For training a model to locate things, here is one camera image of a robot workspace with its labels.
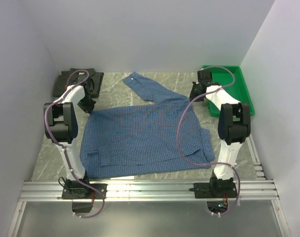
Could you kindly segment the blue checked long sleeve shirt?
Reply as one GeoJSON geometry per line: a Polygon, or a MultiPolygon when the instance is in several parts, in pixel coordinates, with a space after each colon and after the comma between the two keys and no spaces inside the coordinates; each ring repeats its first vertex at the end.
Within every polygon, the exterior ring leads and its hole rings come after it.
{"type": "Polygon", "coordinates": [[[208,167],[210,133],[201,128],[189,99],[137,73],[124,83],[149,105],[93,111],[80,158],[91,179],[208,167]]]}

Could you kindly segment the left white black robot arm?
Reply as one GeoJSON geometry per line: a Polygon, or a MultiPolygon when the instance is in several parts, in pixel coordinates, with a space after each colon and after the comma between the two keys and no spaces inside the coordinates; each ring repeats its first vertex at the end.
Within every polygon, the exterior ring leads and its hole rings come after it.
{"type": "Polygon", "coordinates": [[[58,148],[66,167],[64,189],[68,192],[74,191],[79,198],[87,198],[92,189],[76,143],[79,128],[75,107],[79,106],[85,113],[90,114],[95,105],[87,86],[88,79],[89,75],[86,75],[82,81],[70,85],[71,79],[68,78],[66,91],[43,106],[45,135],[58,148]]]}

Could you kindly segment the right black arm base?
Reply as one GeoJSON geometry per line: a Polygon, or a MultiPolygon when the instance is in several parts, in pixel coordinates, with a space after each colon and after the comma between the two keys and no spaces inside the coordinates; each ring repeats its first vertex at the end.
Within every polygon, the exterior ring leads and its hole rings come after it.
{"type": "Polygon", "coordinates": [[[220,180],[211,178],[208,183],[194,183],[190,192],[195,199],[207,199],[207,208],[211,215],[218,217],[239,204],[239,193],[233,179],[220,180]]]}

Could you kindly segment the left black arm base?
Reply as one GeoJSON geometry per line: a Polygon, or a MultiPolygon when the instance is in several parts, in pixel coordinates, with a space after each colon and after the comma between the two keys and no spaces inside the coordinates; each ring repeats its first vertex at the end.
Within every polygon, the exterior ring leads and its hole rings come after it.
{"type": "Polygon", "coordinates": [[[83,179],[80,179],[80,181],[92,186],[93,189],[78,181],[71,181],[69,179],[64,179],[63,177],[58,178],[58,183],[63,188],[61,199],[71,200],[72,212],[78,216],[90,213],[94,201],[105,199],[107,192],[107,184],[91,184],[86,176],[83,179]]]}

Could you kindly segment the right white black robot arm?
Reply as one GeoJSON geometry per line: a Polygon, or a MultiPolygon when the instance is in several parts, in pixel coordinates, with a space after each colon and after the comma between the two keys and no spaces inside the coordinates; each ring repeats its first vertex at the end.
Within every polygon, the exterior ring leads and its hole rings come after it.
{"type": "Polygon", "coordinates": [[[249,103],[233,98],[224,86],[214,82],[210,69],[207,67],[197,72],[198,81],[193,83],[190,100],[202,101],[206,98],[220,111],[217,127],[221,139],[220,151],[209,185],[211,195],[218,198],[226,193],[226,185],[233,183],[232,167],[251,133],[251,118],[249,103]]]}

